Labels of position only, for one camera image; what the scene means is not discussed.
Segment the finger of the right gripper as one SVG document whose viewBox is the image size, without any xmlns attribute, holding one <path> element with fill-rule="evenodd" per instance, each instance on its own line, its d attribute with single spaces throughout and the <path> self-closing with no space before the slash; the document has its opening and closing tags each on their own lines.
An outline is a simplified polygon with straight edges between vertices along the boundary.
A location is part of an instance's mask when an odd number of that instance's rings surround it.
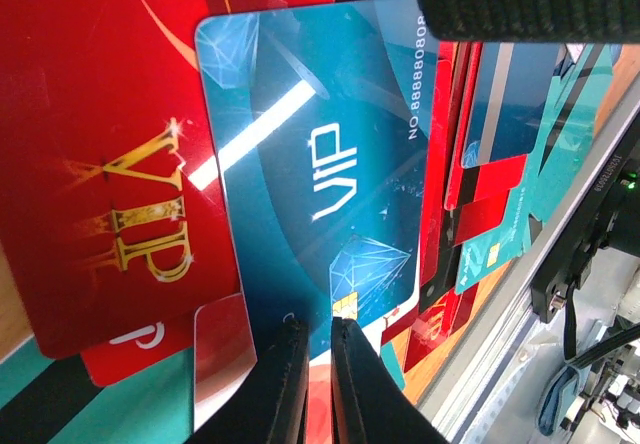
<svg viewBox="0 0 640 444">
<path fill-rule="evenodd" d="M 431 33 L 446 41 L 639 41 L 639 0 L 418 0 Z"/>
</svg>

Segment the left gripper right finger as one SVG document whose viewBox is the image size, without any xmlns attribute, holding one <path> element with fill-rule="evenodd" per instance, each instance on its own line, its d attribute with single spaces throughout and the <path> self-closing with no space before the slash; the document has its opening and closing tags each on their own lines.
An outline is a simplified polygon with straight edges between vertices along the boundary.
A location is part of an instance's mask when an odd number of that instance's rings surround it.
<svg viewBox="0 0 640 444">
<path fill-rule="evenodd" d="M 331 398 L 335 443 L 447 441 L 403 395 L 353 319 L 332 320 Z"/>
</svg>

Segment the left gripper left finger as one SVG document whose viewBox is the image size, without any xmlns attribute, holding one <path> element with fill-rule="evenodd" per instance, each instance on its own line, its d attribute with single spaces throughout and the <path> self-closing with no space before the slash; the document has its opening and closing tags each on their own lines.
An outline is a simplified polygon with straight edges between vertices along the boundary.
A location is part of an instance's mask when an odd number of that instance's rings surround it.
<svg viewBox="0 0 640 444">
<path fill-rule="evenodd" d="M 309 328 L 287 320 L 237 392 L 189 443 L 303 443 L 309 387 Z"/>
</svg>

